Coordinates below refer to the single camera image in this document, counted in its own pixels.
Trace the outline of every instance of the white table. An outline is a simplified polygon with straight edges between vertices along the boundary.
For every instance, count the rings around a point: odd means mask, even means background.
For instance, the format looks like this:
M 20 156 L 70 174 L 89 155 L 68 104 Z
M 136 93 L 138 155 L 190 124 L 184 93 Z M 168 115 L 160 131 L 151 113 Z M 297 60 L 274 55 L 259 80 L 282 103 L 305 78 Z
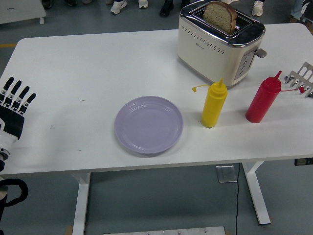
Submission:
M 313 100 L 280 93 L 259 124 L 245 113 L 264 79 L 282 70 L 283 81 L 304 62 L 313 64 L 312 35 L 301 24 L 266 25 L 261 47 L 268 55 L 255 58 L 229 90 L 211 129 L 200 124 L 207 89 L 192 91 L 207 81 L 177 57 L 177 40 L 177 30 L 21 40 L 0 86 L 13 76 L 37 97 L 2 176 L 73 174 L 80 182 L 74 234 L 83 234 L 90 172 L 244 163 L 259 223 L 270 223 L 255 170 L 263 161 L 312 156 Z M 151 157 L 125 149 L 114 134 L 120 108 L 146 95 L 172 101 L 184 118 L 180 140 Z

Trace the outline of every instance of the red bottle cap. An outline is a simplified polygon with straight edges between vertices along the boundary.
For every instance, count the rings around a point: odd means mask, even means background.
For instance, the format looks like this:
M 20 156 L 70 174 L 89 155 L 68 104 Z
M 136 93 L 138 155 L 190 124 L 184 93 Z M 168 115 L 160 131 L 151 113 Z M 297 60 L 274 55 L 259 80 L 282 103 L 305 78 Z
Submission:
M 269 92 L 280 92 L 280 89 L 282 87 L 281 81 L 278 80 L 279 75 L 282 72 L 279 71 L 278 74 L 275 77 L 269 77 L 264 81 L 264 88 L 267 89 Z

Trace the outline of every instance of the toaster logo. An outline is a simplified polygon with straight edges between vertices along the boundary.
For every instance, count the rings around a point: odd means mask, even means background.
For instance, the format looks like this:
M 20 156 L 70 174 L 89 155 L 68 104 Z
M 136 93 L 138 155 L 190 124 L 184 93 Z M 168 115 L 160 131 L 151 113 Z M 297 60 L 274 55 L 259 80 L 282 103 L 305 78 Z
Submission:
M 200 46 L 199 43 L 196 43 L 196 45 L 200 47 L 202 50 L 204 50 L 204 47 Z

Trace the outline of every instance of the toaster lever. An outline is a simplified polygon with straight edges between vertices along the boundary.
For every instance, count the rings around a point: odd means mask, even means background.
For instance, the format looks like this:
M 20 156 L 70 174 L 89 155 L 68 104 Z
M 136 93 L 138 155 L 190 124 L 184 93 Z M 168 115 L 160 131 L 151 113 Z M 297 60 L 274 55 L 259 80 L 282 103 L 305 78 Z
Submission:
M 255 55 L 257 57 L 264 58 L 267 55 L 267 52 L 260 48 L 256 50 Z

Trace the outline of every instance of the gray floor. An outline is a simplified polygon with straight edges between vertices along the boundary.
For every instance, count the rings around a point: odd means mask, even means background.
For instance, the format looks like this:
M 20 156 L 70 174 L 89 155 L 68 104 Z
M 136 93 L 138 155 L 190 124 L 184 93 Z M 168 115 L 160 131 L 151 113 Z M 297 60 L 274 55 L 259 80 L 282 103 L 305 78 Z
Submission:
M 278 24 L 290 14 L 292 4 L 293 0 L 267 0 L 264 14 L 257 19 Z M 180 2 L 165 19 L 158 15 L 162 5 L 162 0 L 150 0 L 149 7 L 140 10 L 135 0 L 129 0 L 119 15 L 112 15 L 103 0 L 79 2 L 77 7 L 54 0 L 43 25 L 38 19 L 0 24 L 0 44 L 27 37 L 177 29 Z M 252 0 L 232 5 L 251 16 Z M 0 48 L 1 74 L 13 50 Z M 272 223 L 258 224 L 241 171 L 238 234 L 311 235 L 313 166 L 295 167 L 293 160 L 266 162 L 257 175 Z M 0 228 L 6 235 L 63 235 L 73 224 L 78 183 L 62 174 L 22 179 L 29 196 L 5 209 Z M 85 234 L 224 226 L 234 235 L 236 193 L 236 184 L 218 183 L 214 165 L 94 173 Z M 18 194 L 10 188 L 10 198 Z

